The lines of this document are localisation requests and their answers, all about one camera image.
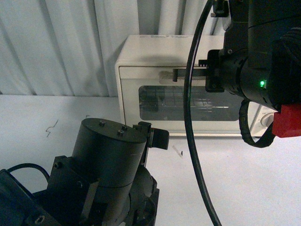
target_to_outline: red component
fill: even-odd
[[[301,136],[301,104],[282,105],[281,113],[274,113],[273,131],[277,137]]]

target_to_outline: white table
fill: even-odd
[[[71,156],[86,117],[120,121],[118,99],[0,95],[0,169],[32,162],[50,173],[55,156]],[[276,138],[265,149],[240,138],[197,138],[196,143],[223,226],[301,225],[301,137]],[[172,137],[167,151],[150,149],[147,169],[160,189],[156,226],[212,225],[184,137]],[[34,169],[13,175],[31,192],[47,186]]]

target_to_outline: black cord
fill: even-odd
[[[214,226],[222,226],[220,223],[220,220],[218,219],[218,216],[215,212],[215,209],[212,205],[212,202],[210,200],[210,196],[205,184],[205,180],[202,173],[202,168],[198,159],[198,153],[197,148],[194,140],[193,135],[193,128],[192,128],[192,121],[191,121],[191,112],[190,112],[190,99],[191,99],[191,82],[192,82],[192,72],[193,72],[193,66],[195,63],[198,45],[201,40],[202,32],[205,26],[205,22],[207,20],[207,17],[209,15],[210,9],[213,5],[214,0],[208,0],[204,10],[202,12],[202,15],[198,21],[198,25],[196,27],[196,31],[193,36],[189,57],[187,61],[187,68],[186,68],[186,75],[185,75],[185,82],[184,82],[184,92],[183,92],[183,107],[184,107],[184,122],[185,122],[185,129],[186,129],[186,136],[187,136],[187,142],[189,147],[189,152],[191,156],[192,165],[194,168],[194,172],[197,178],[198,186],[200,189],[200,192],[202,194],[202,198],[204,201],[204,204],[206,206],[206,209],[208,211],[208,214],[210,216],[210,219]]]
[[[12,168],[9,168],[7,171],[9,173],[11,173],[11,172],[13,172],[15,170],[19,170],[19,169],[23,169],[23,168],[34,168],[34,169],[39,170],[45,176],[45,178],[46,178],[46,180],[48,182],[49,177],[50,177],[49,174],[47,173],[47,171],[43,167],[41,167],[41,166],[39,166],[37,164],[23,163],[23,164],[19,164],[19,165],[13,166]]]
[[[240,128],[241,136],[247,144],[253,147],[259,147],[259,148],[268,147],[273,143],[275,138],[275,135],[272,134],[273,123],[270,124],[270,126],[262,135],[262,137],[257,142],[255,142],[251,136],[249,124],[248,124],[249,103],[250,103],[249,100],[243,100],[241,102],[241,107],[239,109],[239,128]]]

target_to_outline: white toaster oven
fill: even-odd
[[[177,82],[174,69],[185,69],[192,36],[130,35],[116,61],[115,71],[122,123],[151,122],[170,135],[185,136],[183,121],[184,70]],[[202,36],[197,60],[211,49],[223,48],[223,36]],[[240,136],[238,111],[242,98],[207,93],[205,77],[194,77],[191,116],[196,136]],[[249,106],[251,134],[260,137],[272,122],[273,110],[256,103]]]

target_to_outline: green led light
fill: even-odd
[[[265,81],[260,81],[260,87],[264,87],[265,86]]]

